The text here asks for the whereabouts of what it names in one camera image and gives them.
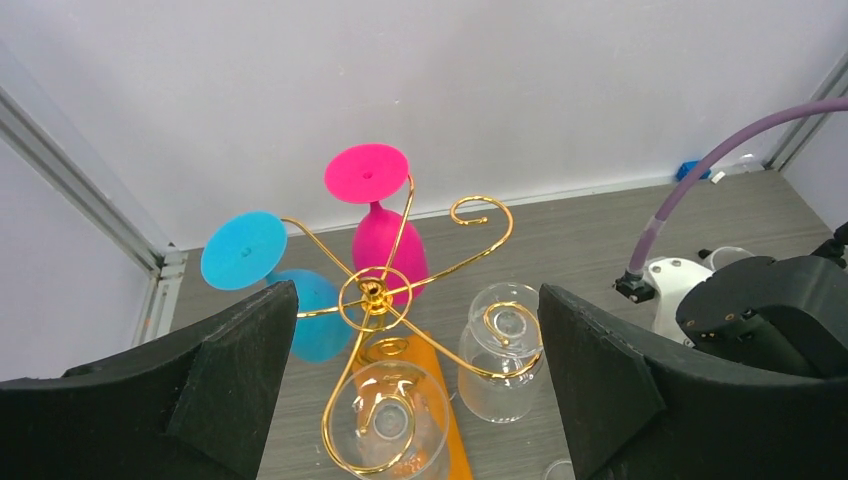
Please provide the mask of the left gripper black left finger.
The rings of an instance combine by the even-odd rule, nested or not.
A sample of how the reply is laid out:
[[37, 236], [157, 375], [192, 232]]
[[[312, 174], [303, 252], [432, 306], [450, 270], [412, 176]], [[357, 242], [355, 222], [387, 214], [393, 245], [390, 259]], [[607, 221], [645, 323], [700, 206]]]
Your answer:
[[5, 479], [253, 479], [298, 313], [290, 281], [50, 379], [1, 385]]

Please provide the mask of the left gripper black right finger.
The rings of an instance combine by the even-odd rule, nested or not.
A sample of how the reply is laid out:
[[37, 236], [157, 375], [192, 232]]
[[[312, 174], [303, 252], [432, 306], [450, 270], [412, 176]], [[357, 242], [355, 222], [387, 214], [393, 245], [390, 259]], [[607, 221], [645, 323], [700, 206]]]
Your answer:
[[579, 479], [843, 479], [847, 382], [733, 363], [556, 285], [538, 319]]

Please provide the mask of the clear stemless wine glass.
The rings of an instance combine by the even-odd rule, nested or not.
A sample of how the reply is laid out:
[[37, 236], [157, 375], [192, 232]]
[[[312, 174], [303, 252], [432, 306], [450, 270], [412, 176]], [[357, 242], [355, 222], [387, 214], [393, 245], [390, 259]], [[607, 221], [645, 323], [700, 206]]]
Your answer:
[[458, 355], [484, 376], [457, 370], [458, 392], [466, 407], [491, 423], [512, 423], [531, 410], [547, 377], [536, 318], [539, 294], [514, 282], [490, 285], [471, 302]]

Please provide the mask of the clear tall wine glass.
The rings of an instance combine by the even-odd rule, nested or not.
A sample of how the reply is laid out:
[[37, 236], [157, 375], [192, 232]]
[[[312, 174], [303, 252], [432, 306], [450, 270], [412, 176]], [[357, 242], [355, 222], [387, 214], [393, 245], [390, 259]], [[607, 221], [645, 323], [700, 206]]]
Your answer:
[[544, 470], [542, 480], [575, 480], [572, 462], [568, 459], [558, 459], [551, 462]]

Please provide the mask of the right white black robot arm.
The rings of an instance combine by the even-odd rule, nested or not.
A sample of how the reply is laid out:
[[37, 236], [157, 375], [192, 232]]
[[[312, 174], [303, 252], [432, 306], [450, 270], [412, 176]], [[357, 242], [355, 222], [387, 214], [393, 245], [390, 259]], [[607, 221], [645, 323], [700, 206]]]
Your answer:
[[711, 270], [681, 258], [627, 272], [615, 290], [657, 300], [653, 333], [731, 362], [810, 378], [847, 373], [847, 227], [811, 254], [745, 255]]

